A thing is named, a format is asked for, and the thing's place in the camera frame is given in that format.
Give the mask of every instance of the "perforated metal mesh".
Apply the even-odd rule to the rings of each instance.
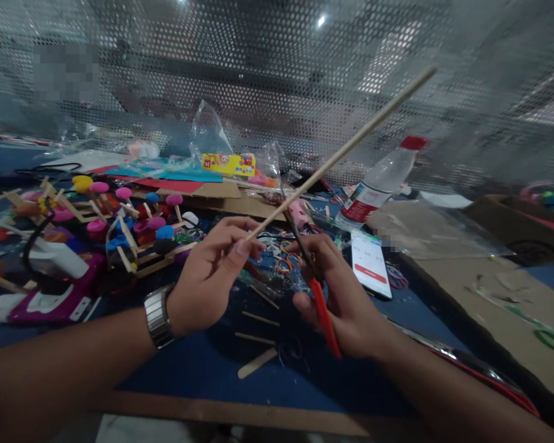
[[[50,48],[78,44],[98,69]],[[431,64],[330,180],[357,181],[407,135],[431,140],[411,176],[429,189],[554,179],[554,0],[2,0],[0,129],[58,139],[90,124],[186,154],[205,99],[235,151],[277,140],[314,169]],[[49,75],[56,94],[38,86]]]

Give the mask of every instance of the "red scissors handle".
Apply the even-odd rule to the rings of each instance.
[[[334,335],[334,329],[332,328],[331,317],[328,315],[324,293],[316,278],[310,281],[310,289],[314,293],[314,301],[316,302],[316,309],[318,310],[318,319],[320,320],[320,327],[326,339],[326,344],[337,359],[342,359],[343,356],[340,353],[337,337]]]

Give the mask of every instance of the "wristwatch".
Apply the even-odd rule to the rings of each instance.
[[[174,283],[162,286],[146,295],[146,300],[143,302],[150,336],[158,349],[162,349],[174,341],[171,321],[166,313],[166,297],[172,288],[174,288]]]

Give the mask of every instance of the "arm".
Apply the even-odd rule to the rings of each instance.
[[[198,244],[167,299],[176,336],[218,321],[260,243],[245,242],[250,218],[224,218]],[[232,251],[230,247],[237,242]],[[144,308],[131,309],[0,349],[0,441],[45,441],[96,396],[157,352]]]
[[[332,326],[349,355],[371,358],[439,436],[452,441],[554,442],[554,430],[499,393],[405,336],[376,310],[342,254],[326,235],[305,236],[328,283]],[[299,247],[288,247],[295,252]],[[294,295],[304,318],[319,327],[307,294]]]

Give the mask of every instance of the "yellow package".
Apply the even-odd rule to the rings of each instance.
[[[257,160],[252,154],[203,154],[201,165],[205,170],[254,177]]]

